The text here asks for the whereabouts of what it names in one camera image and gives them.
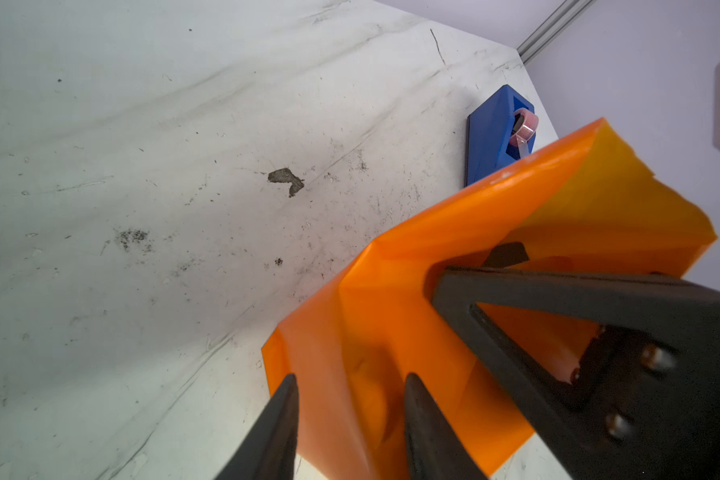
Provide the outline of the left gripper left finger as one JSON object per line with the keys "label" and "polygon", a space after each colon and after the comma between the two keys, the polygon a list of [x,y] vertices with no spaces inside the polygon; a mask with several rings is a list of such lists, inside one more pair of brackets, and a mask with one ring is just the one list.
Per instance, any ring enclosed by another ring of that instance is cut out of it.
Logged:
{"label": "left gripper left finger", "polygon": [[290,480],[298,443],[299,389],[288,374],[216,480]]}

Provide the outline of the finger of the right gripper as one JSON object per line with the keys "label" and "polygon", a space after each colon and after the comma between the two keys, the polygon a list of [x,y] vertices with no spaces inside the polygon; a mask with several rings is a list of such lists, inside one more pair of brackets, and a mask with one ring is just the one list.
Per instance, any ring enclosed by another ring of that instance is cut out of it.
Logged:
{"label": "finger of the right gripper", "polygon": [[[720,292],[662,275],[446,270],[437,313],[574,479],[720,479]],[[572,383],[483,311],[599,327]]]}

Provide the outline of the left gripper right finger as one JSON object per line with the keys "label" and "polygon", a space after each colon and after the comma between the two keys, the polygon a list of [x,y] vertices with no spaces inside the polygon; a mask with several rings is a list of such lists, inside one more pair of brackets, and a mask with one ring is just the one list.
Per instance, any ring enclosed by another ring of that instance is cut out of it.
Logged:
{"label": "left gripper right finger", "polygon": [[416,373],[406,376],[404,415],[411,479],[487,479]]}

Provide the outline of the dark blue gift box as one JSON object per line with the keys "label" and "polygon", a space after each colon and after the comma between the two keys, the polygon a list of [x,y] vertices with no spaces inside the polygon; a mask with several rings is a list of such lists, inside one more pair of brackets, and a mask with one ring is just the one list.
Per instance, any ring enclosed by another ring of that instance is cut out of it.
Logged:
{"label": "dark blue gift box", "polygon": [[495,246],[488,254],[482,266],[486,268],[508,268],[525,263],[528,253],[522,242],[509,242]]}

